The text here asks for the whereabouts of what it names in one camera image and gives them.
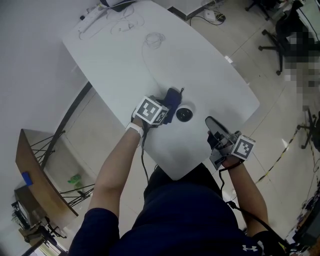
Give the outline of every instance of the hand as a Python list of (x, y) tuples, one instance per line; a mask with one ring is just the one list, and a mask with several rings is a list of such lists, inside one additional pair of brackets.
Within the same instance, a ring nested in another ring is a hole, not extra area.
[[(217, 140), (214, 139), (214, 136), (211, 134), (210, 131), (208, 131), (208, 135), (209, 135), (209, 137), (207, 139), (207, 142), (210, 144), (211, 149), (213, 149), (214, 145), (217, 143), (216, 142)], [(238, 158), (238, 157), (236, 157), (234, 155), (228, 155), (225, 158), (225, 160), (222, 162), (222, 165), (223, 165), (224, 168), (229, 168), (230, 166), (233, 166), (233, 165), (235, 165), (235, 164), (237, 164), (239, 162), (240, 162), (240, 158)]]
[(137, 115), (136, 115), (135, 118), (133, 119), (132, 123), (135, 124), (135, 125), (137, 125), (137, 126), (139, 126), (139, 127), (141, 127), (141, 128), (143, 128), (143, 126), (144, 126), (144, 124), (143, 124), (143, 122), (142, 122), (142, 119), (141, 119), (139, 116), (137, 116)]

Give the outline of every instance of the white table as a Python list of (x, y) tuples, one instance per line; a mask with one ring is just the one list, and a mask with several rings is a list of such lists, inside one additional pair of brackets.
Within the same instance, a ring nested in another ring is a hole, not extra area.
[(300, 20), (313, 35), (315, 41), (320, 39), (320, 7), (315, 0), (305, 0), (297, 11)]
[[(83, 34), (75, 27), (63, 42), (124, 126), (144, 95), (184, 88), (182, 102), (195, 107), (192, 120), (174, 118), (152, 129), (145, 143), (146, 152), (176, 180), (210, 156), (207, 116), (234, 132), (259, 102), (218, 50), (188, 24), (151, 1), (131, 6), (122, 13), (109, 10)], [(157, 49), (145, 43), (153, 32), (165, 37)]]

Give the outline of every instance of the sleeve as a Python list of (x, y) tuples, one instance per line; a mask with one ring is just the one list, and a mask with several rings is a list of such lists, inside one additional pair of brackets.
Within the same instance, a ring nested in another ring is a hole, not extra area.
[(278, 240), (269, 232), (269, 231), (262, 231), (255, 234), (252, 237), (257, 244), (262, 248), (262, 251), (265, 256), (284, 256), (285, 250), (279, 244)]
[(69, 256), (109, 255), (109, 249), (119, 240), (119, 220), (103, 208), (89, 210), (70, 246)]

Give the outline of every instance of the power strip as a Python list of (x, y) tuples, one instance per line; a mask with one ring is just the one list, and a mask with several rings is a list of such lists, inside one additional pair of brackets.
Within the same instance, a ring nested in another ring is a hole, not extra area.
[(83, 20), (81, 20), (77, 25), (77, 30), (80, 33), (85, 32), (98, 18), (99, 16), (105, 12), (106, 9), (98, 4), (96, 8), (94, 8)]

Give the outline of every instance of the black cable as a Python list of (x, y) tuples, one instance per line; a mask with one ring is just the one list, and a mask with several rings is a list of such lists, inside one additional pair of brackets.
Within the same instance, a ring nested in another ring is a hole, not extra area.
[(210, 23), (210, 24), (212, 24), (212, 25), (215, 25), (215, 26), (219, 26), (219, 25), (221, 25), (222, 23), (224, 23), (225, 22), (225, 20), (224, 21), (222, 21), (220, 24), (214, 24), (214, 23), (212, 23), (212, 22), (210, 22), (209, 20), (207, 20), (207, 19), (205, 19), (204, 17), (201, 17), (201, 16), (192, 16), (191, 18), (190, 18), (190, 26), (191, 26), (191, 20), (194, 18), (194, 17), (198, 17), (198, 18), (201, 18), (201, 19), (203, 19), (203, 20), (205, 20), (206, 22), (208, 22), (208, 23)]
[(146, 138), (147, 138), (147, 134), (149, 132), (149, 127), (146, 121), (142, 120), (143, 123), (143, 137), (142, 137), (142, 143), (141, 143), (141, 163), (144, 169), (144, 173), (146, 176), (146, 181), (149, 184), (149, 176), (145, 167), (145, 162), (144, 162), (144, 153), (145, 153), (145, 142), (146, 142)]
[(243, 160), (240, 160), (238, 163), (235, 163), (235, 164), (229, 166), (228, 168), (224, 168), (224, 169), (219, 170), (219, 178), (220, 178), (220, 180), (222, 181), (222, 186), (221, 186), (221, 188), (220, 188), (221, 194), (222, 194), (222, 189), (223, 189), (223, 187), (224, 187), (224, 185), (225, 185), (225, 181), (224, 181), (224, 179), (222, 178), (221, 173), (224, 172), (224, 171), (227, 171), (227, 170), (231, 170), (231, 169), (233, 169), (233, 168), (236, 168), (236, 167), (238, 167), (239, 165), (241, 165), (243, 162), (244, 162)]
[(252, 213), (241, 209), (239, 207), (237, 207), (235, 202), (229, 201), (226, 202), (232, 209), (237, 209), (238, 211), (250, 216), (251, 218), (253, 218), (254, 220), (256, 220), (257, 222), (259, 222), (262, 226), (264, 226), (269, 232), (272, 233), (273, 236), (275, 236), (277, 238), (277, 240), (283, 245), (285, 246), (287, 249), (292, 248), (293, 246), (291, 244), (289, 244), (286, 240), (282, 239), (267, 223), (265, 223), (263, 220), (259, 219), (258, 217), (256, 217), (255, 215), (253, 215)]

